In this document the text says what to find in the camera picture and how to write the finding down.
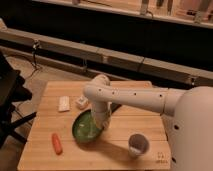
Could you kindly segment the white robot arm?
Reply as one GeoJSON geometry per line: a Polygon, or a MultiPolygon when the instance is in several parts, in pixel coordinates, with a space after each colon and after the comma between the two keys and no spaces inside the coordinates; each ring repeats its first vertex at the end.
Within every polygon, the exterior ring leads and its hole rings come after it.
{"type": "Polygon", "coordinates": [[[172,171],[213,171],[213,87],[117,88],[100,74],[85,85],[83,94],[98,128],[109,125],[110,102],[172,117],[172,171]]]}

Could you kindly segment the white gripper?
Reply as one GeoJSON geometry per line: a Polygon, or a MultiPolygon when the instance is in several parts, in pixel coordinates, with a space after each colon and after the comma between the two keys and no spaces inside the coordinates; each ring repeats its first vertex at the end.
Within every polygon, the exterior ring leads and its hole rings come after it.
{"type": "Polygon", "coordinates": [[[107,129],[110,123],[111,109],[107,102],[94,101],[91,104],[91,114],[99,129],[107,129]]]}

